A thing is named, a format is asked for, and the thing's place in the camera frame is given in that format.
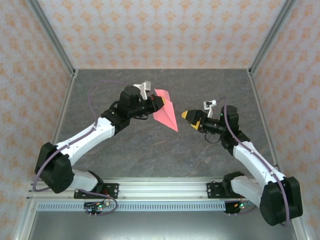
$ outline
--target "metal bar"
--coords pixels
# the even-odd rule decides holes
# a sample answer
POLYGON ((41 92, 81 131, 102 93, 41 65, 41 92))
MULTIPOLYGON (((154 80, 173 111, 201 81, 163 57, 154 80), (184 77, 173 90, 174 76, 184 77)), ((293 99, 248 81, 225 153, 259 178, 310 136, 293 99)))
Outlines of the metal bar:
POLYGON ((25 210, 20 218, 18 227, 14 234, 14 240, 26 240, 29 239, 32 226, 36 217, 38 209, 38 202, 31 201, 28 202, 25 210))
MULTIPOLYGON (((274 164, 277 164, 277 168, 279 169, 279 171, 281 171, 281 170, 283 170, 283 167, 282 167, 281 162, 279 162, 279 160, 278 160, 278 157, 277 157, 277 154, 276 154, 276 151, 275 151, 275 147, 273 145, 272 136, 271 136, 271 134, 269 132, 267 121, 266 121, 266 118, 265 118, 265 115, 264 115, 264 112, 263 112, 263 108, 262 108, 262 105, 261 105, 261 102, 260 102, 260 99, 259 99, 259 96, 258 96, 256 85, 255 85, 255 82, 254 82, 254 78, 251 75, 249 69, 247 70, 247 72, 248 72, 248 76, 249 76, 249 79, 250 79, 250 82, 251 82, 251 86, 252 86, 252 89, 253 89, 253 93, 254 93, 254 97, 255 97, 255 100, 256 100, 256 104, 258 106, 259 113, 260 113, 260 116, 261 116, 261 120, 262 120, 263 128, 264 128, 264 131, 265 131, 266 139, 267 139, 269 147, 270 147, 270 151, 271 151, 271 155, 272 155, 272 158, 273 158, 273 162, 274 162, 274 164)), ((293 224, 293 228, 294 228, 296 237, 297 237, 298 240, 312 240, 311 235, 307 234, 306 226, 304 225, 304 223, 302 221, 302 218, 303 218, 303 216, 292 219, 292 224, 293 224)))
POLYGON ((276 38, 278 32, 280 31, 281 27, 283 26, 285 20, 287 19, 288 15, 291 12, 294 4, 297 0, 287 0, 283 5, 280 14, 276 18, 273 26, 271 27, 270 32, 268 33, 266 39, 264 40, 258 54, 256 55, 251 68, 249 69, 251 75, 253 76, 257 71, 258 67, 260 66, 262 60, 267 55, 267 52, 273 43, 274 39, 276 38))
POLYGON ((59 55, 60 59, 62 60, 62 63, 64 67, 67 69, 67 71, 70 74, 74 73, 74 67, 72 66, 72 63, 70 59, 68 58, 68 55, 66 54, 64 48, 62 47, 57 35, 54 32, 54 29, 50 25, 44 11, 42 10, 39 2, 37 0, 27 0, 29 3, 29 6, 33 10, 33 13, 38 18, 40 24, 43 27, 43 30, 49 37, 54 49, 56 50, 57 54, 59 55))
POLYGON ((59 138, 59 135, 60 135, 60 132, 61 132, 61 127, 62 127, 62 124, 63 124, 64 119, 65 119, 65 115, 66 115, 67 108, 68 108, 68 103, 69 103, 69 100, 70 100, 70 97, 71 97, 72 89, 73 89, 74 82, 75 82, 75 79, 77 77, 77 74, 78 74, 78 69, 76 69, 75 72, 70 77, 69 85, 68 85, 68 88, 66 90, 66 93, 65 93, 65 96, 64 96, 64 99, 63 99, 63 103, 62 103, 62 106, 61 106, 61 109, 60 109, 59 119, 58 119, 58 121, 56 123, 55 131, 54 131, 54 135, 53 135, 53 139, 52 139, 52 144, 56 144, 58 142, 58 138, 59 138))
MULTIPOLYGON (((39 212, 84 212, 84 201, 40 201, 39 212)), ((110 211, 115 204, 110 203, 102 211, 110 211)), ((118 202, 117 212, 192 212, 225 211, 224 201, 127 201, 118 202)))
MULTIPOLYGON (((208 201, 207 183, 221 182, 215 177, 114 177, 103 179, 105 183, 119 183, 118 201, 208 201)), ((37 188, 42 189, 46 184, 39 182, 37 188)), ((55 194, 48 190, 33 192, 30 186, 27 199, 29 201, 75 201, 74 189, 68 188, 62 193, 55 194)), ((238 200, 210 199, 210 201, 238 200)))
POLYGON ((262 108, 262 105, 261 105, 261 102, 260 102, 260 99, 259 99, 259 96, 258 96, 258 92, 257 92, 257 88, 256 88, 256 85, 255 85, 254 78, 251 75, 249 69, 247 69, 247 73, 248 73, 248 76, 249 76, 249 79, 250 79, 250 83, 251 83, 251 86, 252 86, 254 98, 255 98, 256 104, 258 106, 258 110, 259 110, 260 117, 261 117, 261 120, 262 120, 262 125, 263 125, 264 131, 265 131, 266 139, 267 139, 269 147, 270 147, 270 152, 271 152, 271 156, 272 156, 272 159, 273 159, 273 164, 277 165, 278 169, 281 170, 282 167, 281 167, 281 164, 279 163, 279 160, 277 158, 277 154, 276 154, 275 147, 274 147, 274 144, 273 144, 273 141, 272 141, 272 137, 271 137, 271 134, 269 132, 268 125, 267 125, 266 117, 265 117, 265 114, 264 114, 264 111, 263 111, 263 108, 262 108))
POLYGON ((303 216, 292 219, 292 225, 298 240, 312 240, 311 234, 307 231, 303 222, 303 216))

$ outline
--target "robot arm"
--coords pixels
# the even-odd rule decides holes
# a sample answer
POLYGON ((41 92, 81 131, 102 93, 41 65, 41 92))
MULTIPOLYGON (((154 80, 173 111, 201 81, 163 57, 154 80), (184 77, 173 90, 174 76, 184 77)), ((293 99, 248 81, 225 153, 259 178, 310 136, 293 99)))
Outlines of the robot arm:
POLYGON ((119 101, 114 102, 95 123, 56 145, 50 142, 44 144, 34 172, 37 174, 44 162, 60 149, 45 166, 40 178, 57 194, 67 188, 100 193, 103 186, 100 177, 91 171, 72 169, 72 166, 94 146, 126 128, 131 119, 148 116, 161 109, 164 106, 163 99, 154 94, 147 96, 148 91, 150 82, 126 86, 119 101))
POLYGON ((233 138, 227 128, 224 107, 221 108, 220 119, 212 118, 212 107, 215 105, 215 100, 204 102, 204 107, 209 110, 210 116, 202 110, 188 110, 182 114, 182 117, 200 133, 220 135, 222 146, 242 162, 256 179, 257 183, 240 172, 224 176, 222 186, 226 195, 239 194, 244 196, 259 207, 266 222, 274 226, 286 220, 284 198, 277 177, 286 194, 290 219, 300 217, 303 214, 303 209, 299 182, 294 177, 286 177, 258 153, 250 139, 239 130, 239 115, 236 107, 226 106, 226 118, 231 131, 241 144, 233 138))

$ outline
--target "orange patterned wall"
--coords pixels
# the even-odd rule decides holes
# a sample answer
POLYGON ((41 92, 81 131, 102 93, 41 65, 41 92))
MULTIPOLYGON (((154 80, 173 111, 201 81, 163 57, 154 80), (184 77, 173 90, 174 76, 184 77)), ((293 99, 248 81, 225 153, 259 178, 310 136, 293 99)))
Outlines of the orange patterned wall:
POLYGON ((254 76, 279 161, 299 182, 303 219, 320 236, 320 4, 298 0, 254 76))
POLYGON ((0 239, 15 233, 69 79, 27 1, 0 1, 0 239))
POLYGON ((39 0, 79 69, 249 68, 285 0, 39 0))

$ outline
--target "pink origami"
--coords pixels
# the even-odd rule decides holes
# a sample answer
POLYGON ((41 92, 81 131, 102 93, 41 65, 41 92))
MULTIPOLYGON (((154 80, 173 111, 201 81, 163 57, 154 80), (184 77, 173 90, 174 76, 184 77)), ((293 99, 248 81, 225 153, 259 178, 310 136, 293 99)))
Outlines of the pink origami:
POLYGON ((164 99, 164 106, 153 114, 153 118, 158 122, 178 132, 174 105, 170 101, 168 91, 163 89, 154 90, 159 97, 162 97, 164 99))

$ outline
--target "cable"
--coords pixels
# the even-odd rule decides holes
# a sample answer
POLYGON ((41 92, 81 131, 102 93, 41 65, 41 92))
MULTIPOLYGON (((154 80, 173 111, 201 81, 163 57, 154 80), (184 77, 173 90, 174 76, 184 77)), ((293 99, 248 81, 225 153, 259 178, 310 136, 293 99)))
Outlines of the cable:
POLYGON ((69 142, 69 144, 66 144, 64 146, 62 146, 61 148, 57 149, 50 157, 48 157, 48 159, 43 163, 43 165, 40 167, 40 169, 38 170, 37 174, 35 175, 35 178, 34 178, 34 182, 33 182, 33 186, 32 186, 32 190, 34 192, 43 192, 43 191, 46 191, 46 190, 49 190, 50 187, 45 187, 45 188, 42 188, 42 189, 37 189, 37 183, 39 181, 39 178, 40 178, 40 175, 42 173, 42 171, 45 169, 45 167, 48 165, 48 163, 58 154, 60 153, 61 151, 63 151, 64 149, 68 148, 69 146, 71 146, 72 144, 75 144, 76 142, 84 139, 85 137, 87 137, 88 135, 90 135, 95 129, 96 129, 96 126, 98 124, 98 117, 97 117, 97 114, 92 106, 92 102, 91 102, 91 95, 92 95, 92 91, 94 90, 94 88, 96 88, 97 86, 101 85, 101 84, 106 84, 106 83, 116 83, 116 84, 121 84, 121 85, 126 85, 125 83, 123 82, 120 82, 120 81, 113 81, 113 80, 105 80, 105 81, 100 81, 100 82, 97 82, 96 84, 94 84, 90 90, 89 90, 89 93, 88 93, 88 104, 89 104, 89 108, 94 116, 94 124, 93 124, 93 127, 87 132, 85 133, 84 135, 78 137, 77 139, 69 142))
POLYGON ((114 107, 115 107, 115 105, 117 105, 119 103, 119 101, 115 101, 114 103, 112 103, 111 105, 110 105, 110 109, 113 109, 114 107))
MULTIPOLYGON (((108 196, 108 195, 105 195, 105 194, 100 194, 100 193, 95 193, 95 192, 90 192, 90 191, 86 191, 86 190, 83 190, 83 189, 79 189, 81 192, 84 192, 85 194, 90 194, 90 195, 95 195, 95 196, 100 196, 100 197, 104 197, 106 199, 111 199, 112 201, 114 201, 115 203, 115 206, 112 210, 110 211, 106 211, 106 212, 102 212, 100 214, 98 214, 97 216, 103 216, 103 215, 108 215, 108 214, 111 214, 113 213, 119 206, 117 200, 115 200, 112 196, 108 196)), ((89 216, 91 215, 88 211, 88 208, 85 209, 85 213, 88 214, 89 216)))
POLYGON ((209 133, 210 133, 210 132, 207 132, 207 133, 204 135, 204 139, 205 139, 208 143, 210 143, 210 144, 217 144, 218 142, 221 141, 221 136, 219 137, 219 140, 218 140, 218 141, 215 141, 215 142, 209 141, 209 140, 207 139, 207 134, 209 134, 209 133))
POLYGON ((289 212, 289 204, 288 204, 288 199, 287 199, 287 195, 284 189, 284 186, 282 185, 280 179, 278 178, 277 175, 273 174, 272 169, 268 166, 268 164, 265 163, 265 161, 258 155, 256 154, 253 150, 251 150, 249 147, 247 147, 246 145, 244 145, 238 138, 237 136, 232 132, 231 127, 229 126, 228 123, 228 118, 227 118, 227 101, 228 98, 227 97, 223 97, 222 99, 219 100, 222 101, 223 99, 225 99, 224 101, 224 107, 223 107, 223 114, 224 114, 224 121, 226 124, 226 127, 228 128, 228 131, 230 132, 230 134, 232 135, 232 137, 247 151, 251 152, 257 159, 260 160, 260 162, 268 169, 269 173, 271 173, 271 176, 273 176, 276 180, 276 182, 278 183, 281 193, 282 193, 282 197, 283 197, 283 201, 284 201, 284 208, 285 208, 285 226, 289 223, 290 221, 290 212, 289 212))

